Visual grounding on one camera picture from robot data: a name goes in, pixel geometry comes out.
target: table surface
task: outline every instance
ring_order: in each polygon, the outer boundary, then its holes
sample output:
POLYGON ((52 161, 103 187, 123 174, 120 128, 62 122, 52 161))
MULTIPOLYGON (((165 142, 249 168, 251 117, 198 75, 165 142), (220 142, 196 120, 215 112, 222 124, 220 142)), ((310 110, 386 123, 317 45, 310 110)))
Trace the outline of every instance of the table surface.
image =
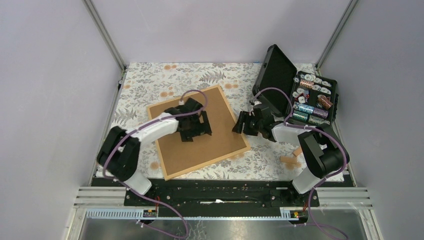
MULTIPOLYGON (((149 120, 147 107, 181 96, 190 89, 220 85, 238 116, 252 106, 252 87, 261 69, 260 63, 131 63, 122 86, 111 128, 127 129, 149 120)), ((314 73, 311 63, 295 64, 299 71, 314 73)), ((189 172, 177 179, 218 180, 293 180, 306 167, 303 154, 298 164, 280 162, 280 156, 292 156, 298 147, 271 142, 261 136, 246 136, 251 151, 189 172)), ((102 167, 96 172, 101 177, 102 167)), ((138 171, 148 178, 163 178, 155 143, 140 150, 138 171)), ((343 174, 328 181, 342 182, 343 174)))

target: wooden frame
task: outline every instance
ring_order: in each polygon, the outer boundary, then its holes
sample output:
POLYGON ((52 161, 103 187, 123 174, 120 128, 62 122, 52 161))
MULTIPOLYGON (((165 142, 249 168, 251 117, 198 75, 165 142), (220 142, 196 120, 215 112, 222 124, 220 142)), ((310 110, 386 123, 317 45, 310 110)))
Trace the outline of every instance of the wooden frame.
MULTIPOLYGON (((228 108, 228 111, 230 112, 231 117, 232 117, 232 119, 234 120, 234 124, 235 124, 235 123, 236 123, 236 121, 237 121, 236 116, 234 115, 233 109, 230 107, 230 103, 228 102, 228 100, 227 100, 227 98, 226 98, 226 96, 225 96, 225 94, 224 94, 224 92, 223 92, 223 90, 222 90, 222 87, 221 87, 220 85, 215 85, 215 86, 211 86, 211 87, 208 87, 208 88, 202 89, 202 91, 207 91, 207 90, 211 90, 211 89, 215 89, 215 88, 218 88, 218 89, 219 89, 219 92, 220 92, 220 94, 222 95, 222 98, 223 98, 223 100, 224 100, 224 102, 225 102, 225 104, 226 104, 226 107, 228 108)), ((194 94, 199 94, 199 93, 197 93, 197 92, 189 93, 189 94, 187 94, 185 97, 189 97, 189 96, 192 96, 192 95, 194 95, 194 94)), ((173 98, 173 99, 170 99, 170 100, 162 101, 162 102, 160 102, 160 103, 156 103, 156 104, 153 104, 153 105, 148 106, 148 107, 147 107, 147 113, 148 113, 148 117, 149 117, 149 119, 150 119, 150 120, 152 119, 152 113, 151 113, 151 108, 152 108, 152 107, 155 107, 155 106, 158 106, 158 105, 162 105, 162 104, 164 104, 164 103, 172 102, 172 101, 175 101, 175 100, 177 100, 177 99, 179 99, 179 98, 180 98, 180 97, 176 97, 176 98, 173 98)), ((158 140, 156 140, 156 141, 155 141, 155 143, 156 143, 156 148, 157 148, 157 152, 158 152, 158 155, 159 155, 159 158, 160 158, 160 164, 161 164, 161 166, 162 166, 162 172, 163 172, 163 177, 164 177, 164 179, 165 179, 165 180, 169 180, 169 179, 172 179, 172 178, 175 178, 175 177, 181 176, 181 175, 183 175, 183 174, 186 174, 186 173, 189 173, 189 172, 192 172, 192 171, 198 170, 198 169, 200 169, 200 168, 203 168, 203 167, 209 166, 209 165, 211 165, 211 164, 217 163, 217 162, 219 162, 219 161, 221 161, 221 160, 224 160, 224 159, 230 158, 230 157, 232 157, 232 156, 235 156, 235 155, 242 154, 242 153, 245 153, 245 152, 247 152, 247 151, 250 151, 250 150, 251 150, 251 146, 250 146, 249 142, 246 140, 246 136, 245 136, 243 133, 241 134, 241 138, 242 138, 242 140, 244 141, 244 144, 246 145, 246 147, 241 148, 241 149, 236 150, 236 151, 233 151, 233 152, 231 152, 231 153, 228 153, 228 154, 222 155, 222 156, 220 156, 220 157, 214 158, 214 159, 212 159, 212 160, 205 161, 205 162, 203 162, 203 163, 201 163, 201 164, 194 165, 194 166, 189 167, 189 168, 186 168, 186 169, 184 169, 184 170, 181 170, 181 171, 178 171, 178 172, 172 173, 172 174, 168 174, 168 173, 167 173, 167 169, 166 169, 166 166, 165 166, 165 163, 164 163, 164 159, 163 159, 163 156, 162 156, 161 147, 160 147, 160 145, 159 145, 158 140)))

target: wooden block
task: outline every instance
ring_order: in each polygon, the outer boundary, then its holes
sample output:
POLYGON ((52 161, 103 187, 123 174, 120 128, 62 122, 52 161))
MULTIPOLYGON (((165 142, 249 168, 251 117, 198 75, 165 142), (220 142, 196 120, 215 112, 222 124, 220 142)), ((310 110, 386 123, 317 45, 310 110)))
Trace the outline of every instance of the wooden block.
POLYGON ((299 156, 302 153, 302 148, 298 147, 296 150, 294 150, 293 155, 296 157, 299 156))
POLYGON ((280 156, 279 161, 286 164, 297 164, 298 158, 292 156, 280 156))

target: white wall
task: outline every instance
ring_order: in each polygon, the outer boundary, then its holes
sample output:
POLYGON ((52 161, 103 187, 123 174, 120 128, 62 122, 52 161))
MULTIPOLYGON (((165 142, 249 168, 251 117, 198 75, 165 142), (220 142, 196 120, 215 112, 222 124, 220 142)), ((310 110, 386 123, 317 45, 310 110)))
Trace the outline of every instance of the white wall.
POLYGON ((94 0, 127 63, 318 61, 349 0, 94 0))
POLYGON ((81 0, 0 2, 0 239, 58 240, 120 71, 81 0))
POLYGON ((385 240, 423 239, 424 1, 360 1, 324 63, 385 240))

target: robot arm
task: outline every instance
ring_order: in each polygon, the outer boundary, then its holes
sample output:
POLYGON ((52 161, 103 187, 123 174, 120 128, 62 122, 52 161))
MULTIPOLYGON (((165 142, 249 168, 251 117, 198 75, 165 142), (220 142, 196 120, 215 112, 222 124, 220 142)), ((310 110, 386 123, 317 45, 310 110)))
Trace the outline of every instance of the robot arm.
POLYGON ((183 105, 168 108, 158 117, 139 126, 127 130, 119 126, 113 127, 97 155, 97 162, 104 167, 107 158, 118 142, 124 136, 137 130, 123 142, 123 145, 112 156, 106 170, 138 193, 146 194, 152 183, 141 172, 137 171, 140 149, 165 135, 175 132, 180 133, 183 142, 192 142, 193 137, 203 134, 212 135, 205 111, 201 111, 200 114, 181 116, 197 111, 201 107, 202 104, 193 98, 189 98, 183 105))
MULTIPOLYGON (((323 123, 316 128, 329 134, 340 143, 330 125, 323 123)), ((305 194, 328 174, 343 166, 341 150, 327 137, 315 131, 288 127, 283 121, 275 121, 270 108, 260 102, 255 103, 252 111, 240 112, 232 131, 239 134, 243 132, 251 136, 261 133, 264 138, 273 142, 300 145, 307 167, 291 182, 298 195, 305 194)), ((343 146, 342 148, 346 153, 347 162, 349 162, 348 152, 343 146)))

